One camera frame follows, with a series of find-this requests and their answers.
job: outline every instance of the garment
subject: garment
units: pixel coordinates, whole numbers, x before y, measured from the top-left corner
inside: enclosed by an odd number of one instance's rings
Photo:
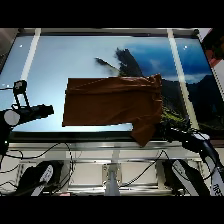
[[[62,126],[132,123],[145,146],[162,115],[161,76],[68,79]]]

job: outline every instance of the brown shirt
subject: brown shirt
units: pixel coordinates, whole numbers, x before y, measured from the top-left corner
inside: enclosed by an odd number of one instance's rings
[[[162,115],[161,76],[68,79],[62,126],[132,123],[145,146]]]

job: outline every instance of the white strip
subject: white strip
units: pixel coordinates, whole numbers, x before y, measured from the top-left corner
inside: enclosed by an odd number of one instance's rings
[[[41,28],[36,28],[35,29],[35,35],[34,35],[33,40],[31,42],[30,50],[29,50],[29,53],[27,55],[25,65],[23,67],[23,72],[22,72],[20,80],[25,80],[26,81],[27,78],[28,78],[29,71],[30,71],[30,68],[31,68],[31,65],[32,65],[32,62],[33,62],[33,58],[34,58],[34,55],[35,55],[36,48],[37,48],[38,40],[40,38],[40,34],[41,34]]]
[[[175,62],[175,66],[176,66],[176,70],[177,70],[177,74],[178,74],[178,78],[179,78],[181,92],[183,94],[184,103],[185,103],[187,113],[188,113],[190,121],[191,121],[191,127],[195,128],[195,129],[199,129],[196,115],[194,112],[194,107],[193,107],[191,101],[188,99],[189,93],[188,93],[187,86],[186,86],[184,71],[183,71],[183,68],[181,65],[180,57],[179,57],[178,50],[177,50],[177,44],[174,39],[172,29],[167,29],[167,33],[168,33],[170,47],[172,50],[172,54],[173,54],[173,58],[174,58],[174,62]]]

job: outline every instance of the metal bracket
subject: metal bracket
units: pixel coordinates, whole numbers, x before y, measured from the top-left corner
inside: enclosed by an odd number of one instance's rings
[[[108,171],[109,169],[114,169],[116,173],[116,179],[118,182],[118,185],[120,186],[122,184],[122,175],[121,175],[121,164],[104,164],[102,166],[102,184],[105,186],[107,180],[108,180]]]

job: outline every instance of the blue sky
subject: blue sky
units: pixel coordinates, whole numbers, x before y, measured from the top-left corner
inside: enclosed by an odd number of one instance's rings
[[[18,37],[0,75],[0,86],[12,87],[20,80],[29,52],[32,36]],[[200,81],[211,74],[198,40],[176,39],[185,79],[188,83]],[[110,36],[41,36],[28,75],[27,95],[31,105],[53,105],[55,114],[47,119],[33,121],[16,129],[20,131],[126,131],[130,124],[116,126],[62,128],[65,89],[68,78],[107,78],[108,70],[96,64],[101,58],[116,68],[117,48],[129,49],[145,75],[161,73],[162,78],[177,81],[177,73],[168,38],[110,37]],[[0,110],[13,103],[11,91],[1,91]]]

